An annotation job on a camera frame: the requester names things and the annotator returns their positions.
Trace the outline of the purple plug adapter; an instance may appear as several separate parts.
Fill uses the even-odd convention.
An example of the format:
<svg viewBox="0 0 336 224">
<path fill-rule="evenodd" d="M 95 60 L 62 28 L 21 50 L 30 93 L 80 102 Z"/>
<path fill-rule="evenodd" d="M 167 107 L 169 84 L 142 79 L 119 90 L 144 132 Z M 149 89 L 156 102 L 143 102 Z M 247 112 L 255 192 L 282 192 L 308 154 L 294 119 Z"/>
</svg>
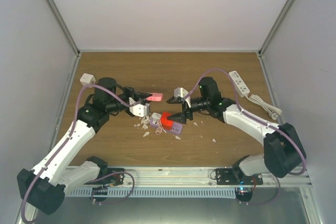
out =
<svg viewBox="0 0 336 224">
<path fill-rule="evenodd" d="M 150 125 L 157 129 L 159 126 L 156 123 L 156 120 L 150 119 Z M 170 130 L 165 130 L 167 133 L 180 135 L 182 133 L 183 125 L 177 122 L 173 122 L 172 128 Z"/>
</svg>

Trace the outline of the red plug block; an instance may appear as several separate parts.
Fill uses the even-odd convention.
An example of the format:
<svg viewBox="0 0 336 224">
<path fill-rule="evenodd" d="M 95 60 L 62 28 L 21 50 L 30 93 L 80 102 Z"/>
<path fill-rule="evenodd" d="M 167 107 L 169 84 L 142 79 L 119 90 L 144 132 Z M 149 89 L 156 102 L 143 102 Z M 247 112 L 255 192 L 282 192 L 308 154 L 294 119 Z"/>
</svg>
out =
<svg viewBox="0 0 336 224">
<path fill-rule="evenodd" d="M 168 119 L 168 117 L 171 116 L 171 115 L 172 114 L 168 113 L 168 112 L 163 112 L 162 115 L 161 115 L 160 122 L 161 122 L 162 127 L 165 130 L 171 130 L 172 127 L 173 127 L 174 122 L 172 120 Z"/>
</svg>

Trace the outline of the pink cube socket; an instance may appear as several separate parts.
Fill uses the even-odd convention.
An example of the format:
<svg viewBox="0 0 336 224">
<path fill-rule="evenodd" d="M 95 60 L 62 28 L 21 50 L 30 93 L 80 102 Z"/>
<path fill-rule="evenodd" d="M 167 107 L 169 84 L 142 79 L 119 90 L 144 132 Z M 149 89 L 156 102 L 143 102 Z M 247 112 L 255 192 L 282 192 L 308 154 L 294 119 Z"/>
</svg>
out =
<svg viewBox="0 0 336 224">
<path fill-rule="evenodd" d="M 163 99 L 163 94 L 162 93 L 151 93 L 151 96 L 147 97 L 147 101 L 151 102 L 160 102 Z"/>
</svg>

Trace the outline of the white cube adapter plug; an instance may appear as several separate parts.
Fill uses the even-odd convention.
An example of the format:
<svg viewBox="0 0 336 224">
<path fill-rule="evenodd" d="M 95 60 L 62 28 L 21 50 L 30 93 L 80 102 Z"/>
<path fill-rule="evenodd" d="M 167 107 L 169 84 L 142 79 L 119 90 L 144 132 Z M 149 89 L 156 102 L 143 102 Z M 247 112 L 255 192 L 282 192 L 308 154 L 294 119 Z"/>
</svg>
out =
<svg viewBox="0 0 336 224">
<path fill-rule="evenodd" d="M 89 84 L 95 84 L 96 79 L 95 79 L 94 75 L 89 74 L 89 73 L 84 73 L 80 78 L 80 83 L 83 86 L 89 85 Z"/>
</svg>

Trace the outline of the white power strip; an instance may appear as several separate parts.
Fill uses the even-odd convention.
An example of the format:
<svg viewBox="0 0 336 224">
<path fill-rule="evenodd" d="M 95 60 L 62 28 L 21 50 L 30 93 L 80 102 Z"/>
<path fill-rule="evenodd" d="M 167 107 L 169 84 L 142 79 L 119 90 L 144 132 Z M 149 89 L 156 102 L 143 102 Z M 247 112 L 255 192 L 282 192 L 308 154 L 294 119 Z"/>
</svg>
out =
<svg viewBox="0 0 336 224">
<path fill-rule="evenodd" d="M 238 72 L 234 70 L 234 71 L 229 72 L 228 74 L 231 77 L 235 85 L 235 89 L 237 93 L 239 94 L 239 96 L 247 97 L 250 94 L 250 90 L 248 86 L 245 84 L 245 82 L 243 81 L 243 79 L 241 78 L 241 76 L 238 74 Z"/>
</svg>

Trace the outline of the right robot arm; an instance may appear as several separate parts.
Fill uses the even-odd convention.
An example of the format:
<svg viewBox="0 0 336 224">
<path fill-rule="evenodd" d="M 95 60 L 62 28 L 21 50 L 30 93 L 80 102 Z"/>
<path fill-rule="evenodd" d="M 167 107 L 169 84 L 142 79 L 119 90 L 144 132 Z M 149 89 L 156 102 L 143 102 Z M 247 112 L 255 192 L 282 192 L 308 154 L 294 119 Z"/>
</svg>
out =
<svg viewBox="0 0 336 224">
<path fill-rule="evenodd" d="M 216 81 L 203 77 L 198 82 L 201 96 L 191 98 L 183 88 L 176 88 L 168 104 L 181 104 L 182 110 L 168 116 L 177 123 L 186 124 L 195 112 L 208 114 L 250 135 L 261 144 L 264 152 L 255 156 L 244 156 L 232 165 L 233 180 L 240 185 L 247 183 L 253 175 L 271 173 L 277 178 L 293 174 L 293 169 L 302 165 L 301 175 L 306 170 L 306 153 L 295 127 L 289 123 L 278 125 L 268 122 L 244 110 L 238 103 L 222 97 Z"/>
</svg>

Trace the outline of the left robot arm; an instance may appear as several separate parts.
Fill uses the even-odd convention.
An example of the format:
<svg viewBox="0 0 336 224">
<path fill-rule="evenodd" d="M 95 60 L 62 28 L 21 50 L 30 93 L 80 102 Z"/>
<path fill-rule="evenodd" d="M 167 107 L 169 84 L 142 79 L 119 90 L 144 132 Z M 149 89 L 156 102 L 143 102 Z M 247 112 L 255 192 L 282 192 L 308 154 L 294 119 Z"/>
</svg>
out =
<svg viewBox="0 0 336 224">
<path fill-rule="evenodd" d="M 78 187 L 96 183 L 103 189 L 111 185 L 111 177 L 116 184 L 122 183 L 128 172 L 121 168 L 109 174 L 107 164 L 94 156 L 71 171 L 66 168 L 111 116 L 122 111 L 130 116 L 147 116 L 152 95 L 122 87 L 113 78 L 101 78 L 97 84 L 84 85 L 77 96 L 68 131 L 38 164 L 30 170 L 22 169 L 17 175 L 22 221 L 30 222 L 25 216 L 27 204 L 51 215 L 61 206 L 65 196 Z"/>
</svg>

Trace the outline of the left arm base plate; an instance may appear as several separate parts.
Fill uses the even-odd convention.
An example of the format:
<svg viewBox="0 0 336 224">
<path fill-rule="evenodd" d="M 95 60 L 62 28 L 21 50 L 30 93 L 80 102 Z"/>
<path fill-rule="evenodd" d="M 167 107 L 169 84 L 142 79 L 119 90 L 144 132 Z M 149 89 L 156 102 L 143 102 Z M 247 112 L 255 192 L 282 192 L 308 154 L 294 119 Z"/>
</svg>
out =
<svg viewBox="0 0 336 224">
<path fill-rule="evenodd" d="M 110 175 L 111 173 L 124 172 L 124 168 L 102 168 L 98 177 L 94 181 L 89 181 L 89 185 L 104 185 L 104 186 L 117 186 L 122 185 L 124 180 L 123 174 Z"/>
</svg>

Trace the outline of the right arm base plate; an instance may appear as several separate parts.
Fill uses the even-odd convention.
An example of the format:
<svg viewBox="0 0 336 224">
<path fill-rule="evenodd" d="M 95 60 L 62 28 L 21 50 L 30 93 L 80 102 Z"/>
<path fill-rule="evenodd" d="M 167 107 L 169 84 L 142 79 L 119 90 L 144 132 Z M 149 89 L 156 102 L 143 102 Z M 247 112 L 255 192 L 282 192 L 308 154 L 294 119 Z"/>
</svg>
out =
<svg viewBox="0 0 336 224">
<path fill-rule="evenodd" d="M 245 176 L 241 179 L 237 179 L 234 176 L 232 168 L 217 168 L 215 171 L 215 180 L 217 185 L 225 186 L 253 186 L 262 185 L 263 179 L 261 174 Z"/>
</svg>

